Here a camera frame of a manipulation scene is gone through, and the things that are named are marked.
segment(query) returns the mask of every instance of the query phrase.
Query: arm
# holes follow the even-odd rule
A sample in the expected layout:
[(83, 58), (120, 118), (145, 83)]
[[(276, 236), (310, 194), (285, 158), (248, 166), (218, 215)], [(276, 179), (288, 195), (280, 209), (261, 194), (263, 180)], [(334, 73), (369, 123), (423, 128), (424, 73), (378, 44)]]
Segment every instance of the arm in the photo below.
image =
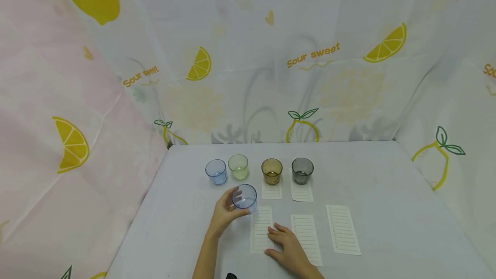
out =
[(241, 191), (238, 191), (238, 187), (226, 191), (215, 204), (214, 214), (205, 239), (203, 239), (200, 255), (196, 261), (193, 279), (214, 278), (215, 265), (217, 263), (217, 247), (220, 237), (232, 221), (249, 214), (248, 209), (236, 209), (231, 200), (233, 194), (235, 197), (241, 194)]
[(200, 255), (196, 262), (193, 279), (213, 279), (215, 274), (215, 265), (217, 263), (217, 247), (219, 239), (205, 235), (201, 245)]
[(283, 246), (283, 251), (274, 249), (265, 250), (265, 254), (272, 257), (284, 268), (294, 273), (301, 279), (325, 279), (317, 267), (311, 265), (307, 254), (303, 251), (300, 242), (290, 229), (274, 223), (276, 229), (268, 227), (267, 236)]

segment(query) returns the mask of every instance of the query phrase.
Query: paper card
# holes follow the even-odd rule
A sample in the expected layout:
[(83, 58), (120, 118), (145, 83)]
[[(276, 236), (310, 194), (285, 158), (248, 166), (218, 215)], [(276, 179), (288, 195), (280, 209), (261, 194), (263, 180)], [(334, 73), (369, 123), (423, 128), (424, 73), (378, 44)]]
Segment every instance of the paper card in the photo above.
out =
[(293, 195), (293, 200), (297, 202), (313, 202), (310, 182), (297, 184), (291, 180), (291, 195)]
[(329, 228), (331, 229), (334, 252), (362, 255), (358, 246), (355, 227), (351, 220), (350, 209), (346, 206), (326, 205)]
[(270, 185), (262, 179), (262, 199), (282, 199), (281, 181), (276, 185)]
[(322, 267), (319, 241), (315, 231), (313, 216), (306, 214), (291, 214), (291, 229), (300, 241), (301, 247), (314, 266)]
[(272, 207), (258, 206), (251, 215), (250, 253), (263, 253), (265, 249), (274, 249), (274, 243), (267, 237), (267, 227), (272, 226)]

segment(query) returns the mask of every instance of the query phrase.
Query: fabric backdrop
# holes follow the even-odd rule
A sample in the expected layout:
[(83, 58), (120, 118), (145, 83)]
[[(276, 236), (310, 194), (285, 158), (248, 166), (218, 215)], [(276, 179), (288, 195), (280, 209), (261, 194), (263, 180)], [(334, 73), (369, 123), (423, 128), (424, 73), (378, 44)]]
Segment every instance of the fabric backdrop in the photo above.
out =
[(72, 1), (146, 121), (159, 120), (172, 144), (390, 140), (463, 8), (462, 0), (93, 1), (116, 13)]
[(396, 136), (496, 273), (496, 0), (468, 0)]
[(102, 278), (163, 139), (69, 0), (0, 0), (0, 37), (0, 278)]

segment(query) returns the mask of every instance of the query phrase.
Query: white table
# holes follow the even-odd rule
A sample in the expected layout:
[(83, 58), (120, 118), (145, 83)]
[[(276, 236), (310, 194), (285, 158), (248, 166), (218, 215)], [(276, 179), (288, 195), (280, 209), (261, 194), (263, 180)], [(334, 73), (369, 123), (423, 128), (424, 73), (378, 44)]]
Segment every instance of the white table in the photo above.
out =
[[(234, 154), (248, 158), (245, 181), (211, 183), (205, 165)], [(310, 159), (313, 203), (291, 198), (291, 162)], [(283, 199), (261, 199), (261, 163), (283, 164)], [(494, 278), (443, 202), (401, 146), (394, 142), (173, 146), (166, 155), (108, 272), (107, 279), (187, 279), (215, 202), (249, 183), (258, 206), (272, 206), (274, 221), (291, 227), (291, 214), (313, 214), (323, 275), (330, 278)], [(362, 256), (334, 253), (326, 205), (350, 208)], [(222, 236), (216, 278), (292, 278), (264, 254), (249, 253), (249, 217)]]

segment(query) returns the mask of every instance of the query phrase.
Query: glass cup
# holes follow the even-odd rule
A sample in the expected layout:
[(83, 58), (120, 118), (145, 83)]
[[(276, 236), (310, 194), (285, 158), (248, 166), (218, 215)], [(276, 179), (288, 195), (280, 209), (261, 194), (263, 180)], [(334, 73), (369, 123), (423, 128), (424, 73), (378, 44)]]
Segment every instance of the glass cup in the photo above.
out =
[(226, 177), (226, 163), (222, 159), (214, 159), (205, 167), (205, 172), (215, 185), (224, 184)]
[(231, 175), (236, 180), (241, 181), (248, 177), (248, 159), (246, 156), (241, 154), (233, 155), (229, 158), (227, 165), (231, 169)]
[(281, 180), (282, 164), (275, 158), (266, 159), (262, 163), (262, 172), (267, 184), (278, 184)]
[(306, 158), (297, 158), (291, 164), (293, 168), (293, 180), (297, 184), (305, 184), (310, 180), (313, 173), (313, 163)]
[(252, 214), (257, 209), (257, 190), (249, 184), (242, 184), (234, 190), (231, 200), (236, 208), (249, 209)]

